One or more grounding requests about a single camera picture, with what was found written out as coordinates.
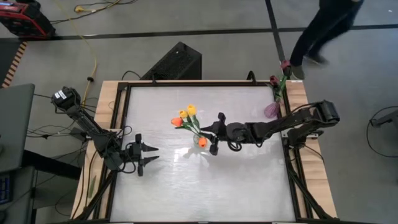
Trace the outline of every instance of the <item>person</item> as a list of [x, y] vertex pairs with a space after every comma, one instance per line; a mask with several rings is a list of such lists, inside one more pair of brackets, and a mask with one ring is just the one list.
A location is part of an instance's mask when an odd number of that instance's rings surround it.
[[327, 64], [327, 60], [320, 55], [322, 47], [351, 29], [363, 2], [363, 0], [319, 1], [319, 11], [298, 39], [290, 57], [293, 76], [301, 80], [305, 78], [302, 68], [304, 57], [317, 64]]

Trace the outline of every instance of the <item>yellow and black tape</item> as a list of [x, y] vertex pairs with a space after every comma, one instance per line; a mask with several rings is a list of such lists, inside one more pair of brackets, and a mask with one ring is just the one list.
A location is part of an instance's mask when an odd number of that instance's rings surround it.
[[1, 87], [7, 88], [11, 85], [12, 79], [14, 79], [14, 75], [17, 72], [18, 65], [21, 62], [21, 58], [25, 53], [26, 47], [27, 47], [27, 42], [25, 41], [19, 45], [17, 53], [14, 59], [12, 60], [11, 66], [8, 69], [6, 78], [4, 79], [4, 82], [2, 83]]

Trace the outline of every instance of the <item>shoe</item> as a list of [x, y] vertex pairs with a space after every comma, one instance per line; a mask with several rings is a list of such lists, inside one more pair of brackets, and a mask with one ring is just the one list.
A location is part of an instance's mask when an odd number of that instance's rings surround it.
[[325, 57], [320, 55], [320, 54], [316, 54], [316, 55], [306, 54], [304, 56], [304, 58], [309, 60], [312, 63], [317, 64], [317, 65], [327, 65], [327, 64], [329, 64], [329, 61]]
[[304, 80], [305, 75], [304, 75], [303, 67], [301, 65], [299, 65], [299, 66], [291, 65], [290, 69], [291, 69], [292, 75], [295, 79]]

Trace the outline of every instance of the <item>yellow cable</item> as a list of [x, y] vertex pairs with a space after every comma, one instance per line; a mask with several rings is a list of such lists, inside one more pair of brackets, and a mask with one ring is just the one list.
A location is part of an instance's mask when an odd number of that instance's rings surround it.
[[[91, 52], [91, 54], [94, 56], [94, 69], [93, 69], [93, 72], [91, 73], [91, 78], [94, 78], [94, 76], [95, 76], [95, 73], [96, 73], [96, 71], [97, 71], [97, 55], [95, 54], [95, 51], [94, 51], [94, 49], [91, 47], [91, 45], [88, 43], [88, 41], [82, 36], [82, 35], [80, 35], [79, 34], [79, 31], [78, 31], [78, 29], [76, 28], [76, 25], [75, 25], [75, 23], [70, 19], [70, 16], [68, 15], [68, 13], [66, 12], [66, 10], [64, 10], [64, 8], [63, 8], [63, 6], [62, 6], [62, 4], [60, 3], [60, 1], [59, 0], [54, 0], [55, 1], [55, 3], [57, 4], [57, 6], [60, 8], [60, 10], [65, 14], [65, 16], [68, 18], [68, 20], [70, 21], [70, 23], [71, 23], [71, 25], [72, 25], [72, 27], [74, 28], [74, 30], [75, 30], [75, 32], [76, 32], [76, 34], [82, 39], [82, 40], [84, 40], [85, 42], [86, 42], [86, 44], [87, 44], [87, 46], [88, 46], [88, 48], [90, 49], [90, 52]], [[86, 90], [85, 90], [85, 94], [84, 94], [84, 96], [83, 96], [83, 101], [82, 101], [82, 107], [85, 107], [85, 104], [86, 104], [86, 98], [87, 98], [87, 94], [88, 94], [88, 89], [89, 89], [89, 87], [90, 87], [90, 81], [88, 81], [88, 83], [87, 83], [87, 86], [86, 86]]]
[[114, 3], [107, 5], [105, 7], [102, 8], [98, 8], [98, 9], [85, 9], [82, 6], [77, 5], [75, 8], [75, 12], [92, 12], [92, 11], [98, 11], [98, 10], [103, 10], [103, 9], [107, 9], [109, 7], [112, 7], [114, 5], [116, 5], [117, 3], [119, 3], [120, 0], [115, 1]]

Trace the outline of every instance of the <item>black speaker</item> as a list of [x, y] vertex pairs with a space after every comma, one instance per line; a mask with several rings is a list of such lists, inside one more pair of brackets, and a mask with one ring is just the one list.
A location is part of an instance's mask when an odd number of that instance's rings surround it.
[[141, 80], [201, 80], [201, 53], [179, 42]]

